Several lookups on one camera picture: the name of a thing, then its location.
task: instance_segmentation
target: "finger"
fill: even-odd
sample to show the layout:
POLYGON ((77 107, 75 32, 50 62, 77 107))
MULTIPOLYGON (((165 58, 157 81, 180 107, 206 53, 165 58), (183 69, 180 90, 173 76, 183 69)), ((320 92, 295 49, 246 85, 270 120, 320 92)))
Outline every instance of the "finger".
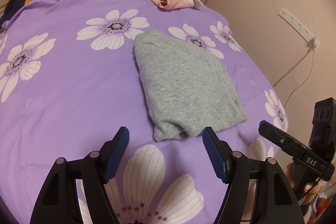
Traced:
MULTIPOLYGON (((304 187, 304 192, 307 193, 311 187, 313 186, 313 183, 307 183, 304 187)), ((302 205, 306 205, 308 203, 310 203, 318 194, 318 192, 320 191, 320 185, 317 184, 316 186, 314 186, 310 192, 307 194, 307 197, 305 198, 305 200, 303 201, 302 205)))
POLYGON ((294 180, 292 179, 292 167, 293 163, 290 163, 287 165, 287 172, 286 172, 286 177, 288 179, 289 185, 293 188, 294 187, 294 180))
MULTIPOLYGON (((303 189, 304 192, 307 193, 311 189, 312 186, 313 186, 313 183, 307 183, 305 185, 304 189, 303 189)), ((314 195, 315 196, 320 191, 320 189, 321 189, 321 185, 317 184, 310 190, 308 195, 314 195)))

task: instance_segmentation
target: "metal screw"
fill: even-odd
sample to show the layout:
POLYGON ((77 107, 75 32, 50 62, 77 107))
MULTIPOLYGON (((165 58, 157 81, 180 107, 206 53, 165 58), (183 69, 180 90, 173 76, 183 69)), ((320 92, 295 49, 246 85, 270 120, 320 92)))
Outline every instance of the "metal screw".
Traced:
POLYGON ((64 158, 58 158, 58 159, 56 160, 56 163, 57 163, 57 164, 62 164, 62 163, 64 163, 64 158))
POLYGON ((267 161, 270 163, 270 164, 275 164, 277 161, 275 160, 275 158, 268 158, 267 161))
POLYGON ((91 153, 90 153, 90 157, 91 158, 97 158, 99 156, 99 152, 98 151, 92 151, 91 153))
POLYGON ((232 152, 232 155, 235 157, 235 158, 240 158, 242 156, 241 152, 239 151, 233 151, 232 152))

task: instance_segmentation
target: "purple floral comforter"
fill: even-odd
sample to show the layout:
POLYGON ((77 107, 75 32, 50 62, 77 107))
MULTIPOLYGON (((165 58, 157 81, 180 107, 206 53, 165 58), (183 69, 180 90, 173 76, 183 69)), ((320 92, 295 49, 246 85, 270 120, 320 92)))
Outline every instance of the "purple floral comforter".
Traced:
MULTIPOLYGON (((258 137, 259 122, 288 127, 265 76, 225 18, 206 7, 163 11, 150 0, 34 0, 4 25, 0 196, 21 224, 29 223, 56 158, 82 158, 120 126, 130 130, 130 143, 106 186, 120 223, 214 221, 226 185, 216 178, 202 138, 153 141, 133 56, 134 38, 147 29, 193 43, 226 65, 248 117, 218 133, 233 150, 273 156, 275 148, 258 137)), ((90 223, 84 195, 79 199, 90 223)))

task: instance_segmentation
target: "white flower print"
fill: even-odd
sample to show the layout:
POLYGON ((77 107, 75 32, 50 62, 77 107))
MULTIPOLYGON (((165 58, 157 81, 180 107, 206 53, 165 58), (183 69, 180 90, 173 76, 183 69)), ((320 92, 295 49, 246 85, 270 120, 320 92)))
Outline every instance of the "white flower print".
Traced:
POLYGON ((226 25, 223 26, 223 23, 218 21, 217 27, 215 27, 214 25, 211 25, 210 30, 215 34, 215 37, 219 41, 221 41, 222 43, 228 42, 231 49, 233 49, 236 52, 241 52, 240 49, 242 49, 242 47, 240 47, 237 41, 231 35, 229 35, 228 26, 226 25))
MULTIPOLYGON (((188 174, 176 179, 156 209, 150 209, 150 203, 163 183, 165 170, 162 152, 149 144, 139 148, 125 167, 125 204, 121 202, 116 180, 109 181, 105 189, 120 224, 183 224, 202 210, 203 196, 195 189, 194 180, 188 174)), ((80 201, 80 208, 84 224, 92 224, 87 205, 80 201)))
POLYGON ((178 39, 189 41, 192 44, 212 53, 219 59, 224 58, 224 55, 214 48, 216 47, 216 44, 209 37, 198 37, 198 32, 193 27, 189 27, 187 24, 183 24, 183 30, 176 27, 168 28, 168 31, 178 39))
POLYGON ((250 159, 264 161, 268 157, 274 157, 274 149, 271 146, 266 153, 265 143, 262 138, 258 137, 255 143, 250 144, 249 155, 250 159))
POLYGON ((1 102, 6 101, 17 84, 19 76, 21 80, 29 80, 41 67, 38 61, 41 56, 47 54, 53 47, 56 39, 49 39, 39 45, 48 33, 36 35, 29 39, 25 45, 17 45, 11 49, 7 61, 0 65, 0 92, 1 102))
POLYGON ((3 48, 5 47, 6 40, 7 40, 7 35, 3 36, 0 39, 0 53, 2 52, 3 48))
POLYGON ((268 100, 268 102, 265 103, 265 108, 268 114, 274 117, 273 125, 286 132, 288 129, 288 120, 285 116, 285 109, 280 100, 277 99, 273 90, 270 90, 269 94, 266 90, 264 92, 268 100))
POLYGON ((94 50, 102 50, 109 48, 110 50, 116 50, 124 44, 124 36, 129 39, 135 39, 135 37, 143 33, 142 28, 147 28, 149 23, 144 17, 131 17, 138 14, 138 10, 129 10, 119 16, 118 10, 109 12, 104 18, 92 18, 89 19, 86 24, 92 25, 80 30, 77 33, 77 40, 86 40, 99 35, 91 43, 91 48, 94 50))

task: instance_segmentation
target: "dark blue cloth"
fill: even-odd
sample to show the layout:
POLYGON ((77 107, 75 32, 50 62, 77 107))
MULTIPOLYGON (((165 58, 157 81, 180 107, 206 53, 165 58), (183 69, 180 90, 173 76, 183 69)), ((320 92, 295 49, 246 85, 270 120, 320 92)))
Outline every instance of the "dark blue cloth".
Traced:
POLYGON ((5 8, 3 15, 0 17, 0 26, 7 20, 10 20, 18 10, 25 4, 24 0, 10 0, 5 8))

